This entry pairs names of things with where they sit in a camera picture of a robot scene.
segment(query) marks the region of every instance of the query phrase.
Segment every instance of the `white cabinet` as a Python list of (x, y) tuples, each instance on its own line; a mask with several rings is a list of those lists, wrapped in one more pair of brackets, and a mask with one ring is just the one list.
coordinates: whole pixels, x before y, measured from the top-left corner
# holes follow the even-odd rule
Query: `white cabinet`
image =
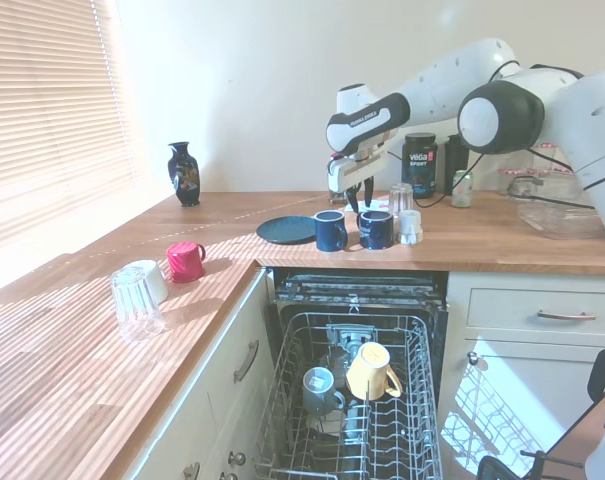
[[(445, 479), (475, 479), (485, 455), (524, 475), (590, 405), (605, 348), (605, 278), (451, 273), (438, 427)], [(560, 318), (539, 318), (537, 312)], [(565, 315), (594, 315), (568, 319)], [(477, 365), (467, 354), (478, 356)]]
[(600, 349), (467, 340), (464, 351), (478, 363), (462, 354), (452, 364), (438, 412), (445, 478), (475, 479), (485, 455), (524, 476), (532, 462), (520, 451), (548, 450), (591, 404)]
[[(260, 271), (125, 478), (184, 480), (184, 469), (196, 463), (198, 480), (217, 480), (222, 472), (235, 473), (240, 480), (255, 476), (254, 437), (274, 368), (267, 304), (267, 278)], [(243, 453), (246, 463), (230, 466), (231, 451)]]

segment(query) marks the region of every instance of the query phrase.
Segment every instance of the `dark blue mug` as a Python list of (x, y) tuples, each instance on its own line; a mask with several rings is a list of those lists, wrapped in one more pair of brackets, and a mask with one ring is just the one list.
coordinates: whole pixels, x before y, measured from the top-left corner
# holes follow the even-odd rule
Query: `dark blue mug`
[(344, 213), (338, 210), (318, 212), (315, 219), (315, 244), (323, 252), (344, 250), (349, 236), (344, 226)]
[(393, 246), (393, 215), (369, 210), (357, 217), (360, 245), (369, 250), (383, 250)]

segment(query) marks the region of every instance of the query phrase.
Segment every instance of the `drawer handle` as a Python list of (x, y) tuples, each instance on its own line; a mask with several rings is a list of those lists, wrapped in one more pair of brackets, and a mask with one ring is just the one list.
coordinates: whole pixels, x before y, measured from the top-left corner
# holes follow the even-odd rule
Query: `drawer handle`
[(589, 315), (584, 312), (582, 312), (580, 315), (559, 315), (557, 313), (547, 313), (540, 310), (538, 312), (538, 318), (550, 318), (551, 320), (591, 321), (595, 320), (595, 315)]
[(253, 366), (253, 362), (255, 361), (255, 357), (258, 355), (259, 346), (259, 340), (249, 342), (249, 353), (246, 355), (244, 363), (242, 363), (240, 369), (233, 372), (233, 383), (240, 383), (242, 380), (244, 380), (246, 374), (249, 373), (249, 370), (251, 370), (251, 366)]
[(246, 455), (244, 455), (242, 452), (238, 452), (238, 453), (233, 453), (233, 451), (229, 452), (229, 458), (227, 459), (227, 461), (229, 462), (229, 465), (231, 465), (232, 467), (237, 466), (237, 467), (241, 467), (242, 465), (244, 465), (246, 463)]
[(480, 357), (478, 357), (478, 354), (475, 352), (467, 353), (466, 358), (469, 359), (469, 365), (471, 365), (472, 367), (475, 367), (480, 361)]
[(193, 465), (189, 465), (184, 469), (183, 473), (185, 480), (197, 480), (198, 475), (200, 474), (200, 463), (196, 462)]

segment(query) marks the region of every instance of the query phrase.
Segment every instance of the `wire rack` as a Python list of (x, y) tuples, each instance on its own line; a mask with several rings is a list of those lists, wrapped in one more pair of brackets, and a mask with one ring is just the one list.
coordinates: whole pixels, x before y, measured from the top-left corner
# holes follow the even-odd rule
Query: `wire rack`
[[(376, 341), (391, 355), (403, 385), (399, 398), (362, 401), (345, 387), (358, 341)], [(302, 407), (302, 377), (311, 367), (331, 368), (343, 410), (313, 417)], [(329, 314), (294, 316), (284, 335), (268, 402), (257, 435), (261, 479), (441, 480), (427, 328), (414, 316)]]

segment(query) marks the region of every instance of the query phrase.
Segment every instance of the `drinking glass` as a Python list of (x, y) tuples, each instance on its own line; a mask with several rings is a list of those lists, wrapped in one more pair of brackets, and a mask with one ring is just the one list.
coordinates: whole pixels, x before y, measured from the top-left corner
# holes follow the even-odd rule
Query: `drinking glass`
[(127, 342), (151, 338), (164, 329), (162, 312), (151, 296), (142, 268), (127, 266), (112, 274), (111, 291), (120, 333)]
[(413, 210), (413, 187), (410, 183), (398, 183), (389, 193), (389, 213), (397, 220), (402, 210)]

